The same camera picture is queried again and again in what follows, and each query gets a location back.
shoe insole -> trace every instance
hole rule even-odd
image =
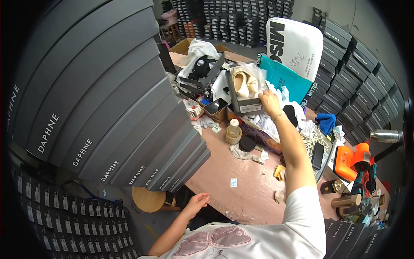
[[[285,105],[285,107],[283,107],[283,111],[286,113],[287,118],[296,128],[298,126],[298,119],[296,119],[295,108],[293,108],[293,106],[288,104],[288,105]]]

pink butterfly embroidery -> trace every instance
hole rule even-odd
[[[230,248],[248,244],[252,241],[243,228],[228,226],[216,228],[212,234],[197,232],[184,239],[174,257],[184,257],[205,251],[209,246],[216,248]]]

woman's left hand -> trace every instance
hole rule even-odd
[[[186,219],[190,220],[200,211],[201,208],[207,207],[207,204],[210,203],[210,194],[207,192],[202,192],[200,194],[194,195],[191,197],[187,206],[181,212],[181,215]]]

round stool seat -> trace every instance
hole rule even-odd
[[[152,213],[159,211],[164,205],[164,191],[148,191],[145,187],[132,187],[132,198],[135,205],[142,211]]]

cloth rag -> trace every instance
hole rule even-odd
[[[235,145],[230,146],[230,151],[231,151],[232,155],[235,158],[243,159],[243,160],[251,159],[251,160],[253,160],[257,163],[260,163],[262,165],[266,164],[266,161],[264,159],[262,159],[262,158],[260,158],[256,155],[252,155],[252,154],[249,154],[248,152],[244,152],[244,151],[240,150],[238,143],[235,144]]]
[[[328,135],[331,130],[335,127],[336,116],[332,113],[319,113],[315,120],[320,124],[320,130],[323,131],[326,135]]]

